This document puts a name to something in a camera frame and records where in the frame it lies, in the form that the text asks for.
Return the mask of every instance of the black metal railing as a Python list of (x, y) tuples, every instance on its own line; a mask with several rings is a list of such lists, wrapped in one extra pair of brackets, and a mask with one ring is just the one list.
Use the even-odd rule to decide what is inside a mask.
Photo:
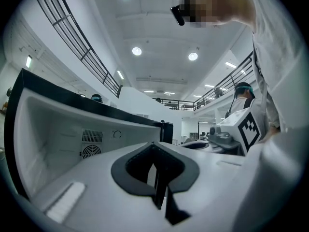
[(119, 97), (121, 86), (117, 84), (97, 56), (75, 20), (66, 0), (37, 1), (54, 29), (71, 51), (108, 90)]
[(254, 78), (252, 67), (252, 52), (245, 58), (245, 60), (237, 66), (231, 74), (219, 82), (214, 88), (204, 94), (201, 98), (194, 102), (194, 110), (211, 103), (220, 98), (228, 92), (234, 92), (234, 87), (237, 83), (246, 82)]
[(190, 101), (190, 102), (189, 101), (178, 101), (178, 100), (169, 100), (169, 99), (161, 99), (161, 98), (153, 98), (153, 99), (172, 110), (194, 111), (193, 101)]

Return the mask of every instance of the ceiling light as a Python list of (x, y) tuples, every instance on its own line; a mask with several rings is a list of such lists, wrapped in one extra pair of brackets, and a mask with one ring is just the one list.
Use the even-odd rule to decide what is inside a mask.
[(134, 48), (132, 49), (132, 52), (133, 52), (133, 54), (136, 55), (136, 56), (141, 55), (141, 49), (140, 49), (139, 47), (134, 47)]
[(30, 67), (30, 63), (31, 63), (32, 57), (29, 55), (27, 57), (27, 61), (26, 61), (26, 66), (29, 68)]
[(197, 60), (197, 57), (198, 57), (198, 55), (195, 52), (189, 54), (189, 59), (191, 61)]
[(120, 78), (121, 78), (122, 80), (124, 80), (124, 77), (121, 75), (120, 71), (117, 71), (117, 72), (118, 72), (118, 75), (120, 76)]
[(226, 62), (225, 64), (228, 65), (228, 66), (230, 66), (230, 67), (232, 67), (232, 68), (236, 68), (236, 67), (237, 67), (236, 65), (231, 64), (231, 63), (229, 63), (229, 62)]

